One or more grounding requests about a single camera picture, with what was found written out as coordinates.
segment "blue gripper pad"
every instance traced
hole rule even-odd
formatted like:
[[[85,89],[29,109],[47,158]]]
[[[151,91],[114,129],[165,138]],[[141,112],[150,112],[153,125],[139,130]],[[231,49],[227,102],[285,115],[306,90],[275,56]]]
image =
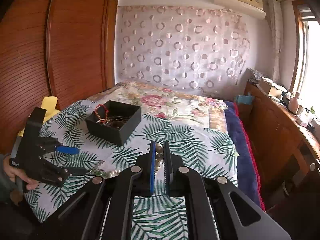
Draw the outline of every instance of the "blue gripper pad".
[[[150,142],[150,193],[153,195],[155,189],[155,161],[156,161],[156,143],[154,141]]]
[[[58,146],[57,151],[61,153],[66,153],[66,154],[78,154],[79,149],[75,147],[68,147],[68,146]]]

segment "yellow cushion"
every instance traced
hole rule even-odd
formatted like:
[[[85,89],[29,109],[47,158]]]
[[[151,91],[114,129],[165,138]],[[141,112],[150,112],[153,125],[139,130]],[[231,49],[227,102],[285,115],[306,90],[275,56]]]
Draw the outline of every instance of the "yellow cushion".
[[[41,108],[46,109],[43,123],[48,121],[51,117],[55,116],[60,111],[55,109],[57,105],[57,97],[44,97],[42,100]],[[24,129],[18,133],[18,136],[23,136]]]
[[[53,111],[56,108],[58,98],[57,97],[44,97],[42,100],[41,108],[46,109],[47,112],[45,113],[45,116],[49,116],[53,113]]]

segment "metal bolt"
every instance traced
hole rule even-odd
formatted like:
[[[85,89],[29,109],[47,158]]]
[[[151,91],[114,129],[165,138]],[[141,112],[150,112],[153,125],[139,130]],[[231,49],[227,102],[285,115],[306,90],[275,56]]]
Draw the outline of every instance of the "metal bolt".
[[[94,184],[100,184],[102,181],[103,181],[103,178],[100,177],[100,176],[95,176],[95,177],[92,179],[92,182],[93,182]]]
[[[314,171],[315,169],[316,169],[316,164],[315,163],[311,163],[310,170]]]
[[[228,179],[226,177],[220,176],[217,178],[217,182],[220,184],[226,184],[228,182]]]
[[[186,166],[182,166],[182,167],[179,168],[179,171],[181,173],[188,173],[189,172],[189,168],[186,167]]]
[[[141,168],[139,166],[132,166],[130,170],[134,173],[137,173],[141,171]]]

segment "curtain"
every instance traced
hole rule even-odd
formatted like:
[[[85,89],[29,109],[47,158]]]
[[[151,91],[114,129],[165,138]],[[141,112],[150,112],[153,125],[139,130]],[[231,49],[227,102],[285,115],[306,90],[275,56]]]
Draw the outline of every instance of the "curtain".
[[[190,94],[232,98],[250,42],[230,10],[179,6],[119,7],[116,71]]]
[[[268,0],[270,10],[270,22],[273,42],[273,71],[272,80],[280,80],[280,52],[283,40],[283,21],[280,3],[277,0]]]

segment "black box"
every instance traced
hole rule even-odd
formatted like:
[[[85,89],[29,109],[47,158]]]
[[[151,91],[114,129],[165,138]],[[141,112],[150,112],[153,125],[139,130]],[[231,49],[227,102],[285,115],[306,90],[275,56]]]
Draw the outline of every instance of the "black box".
[[[117,129],[97,123],[99,119],[93,112],[85,119],[88,131],[92,135],[122,146],[141,122],[141,107],[111,100],[104,105],[109,110],[108,116],[123,116],[129,118],[129,120],[120,129]],[[105,118],[105,109],[102,106],[97,111],[101,118]]]

